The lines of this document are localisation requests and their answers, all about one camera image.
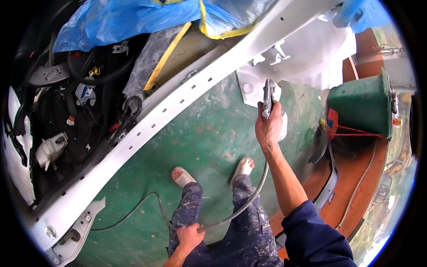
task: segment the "paint-stained floor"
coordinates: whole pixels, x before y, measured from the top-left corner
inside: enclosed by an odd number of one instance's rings
[[[318,121],[324,114],[327,91],[282,82],[280,102],[288,114],[288,133],[280,147],[296,173],[307,157]],[[232,73],[169,122],[111,178],[95,200],[106,196],[106,207],[93,229],[115,224],[149,192],[160,194],[170,218],[179,204],[181,188],[170,177],[184,167],[204,190],[199,223],[205,226],[232,213],[228,185],[238,160],[252,157],[251,181],[257,186],[264,157],[255,138],[257,109],[245,105],[237,76]],[[261,204],[272,218],[278,210],[270,174],[261,191]],[[205,235],[205,243],[221,240],[228,225]],[[168,229],[152,196],[119,226],[90,232],[76,261],[83,266],[159,267],[167,259]]]

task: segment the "man's right hand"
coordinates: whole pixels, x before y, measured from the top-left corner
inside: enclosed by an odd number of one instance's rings
[[[263,103],[258,102],[258,118],[255,122],[255,135],[260,143],[261,149],[270,153],[275,147],[278,147],[280,132],[282,131],[282,105],[276,100],[273,101],[272,110],[268,120],[262,116]]]

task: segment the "navy pants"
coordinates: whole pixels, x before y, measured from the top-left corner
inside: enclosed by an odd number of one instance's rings
[[[233,204],[237,211],[255,192],[249,175],[239,175],[233,181]],[[178,228],[197,222],[203,190],[199,183],[190,182],[182,190],[182,199],[172,215],[172,224]],[[252,204],[234,218],[222,243],[210,251],[200,243],[185,259],[184,266],[283,266],[277,256],[276,243],[267,214],[257,196]],[[169,231],[170,257],[178,246],[176,231]]]

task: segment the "forearm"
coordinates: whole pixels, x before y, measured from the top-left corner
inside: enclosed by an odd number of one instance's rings
[[[304,203],[308,198],[302,185],[280,150],[278,144],[263,150],[273,176],[280,209],[284,216]]]
[[[172,256],[165,262],[163,267],[182,267],[186,257],[190,254],[190,252],[188,252],[185,249],[182,249],[178,245],[178,247],[173,252]]]

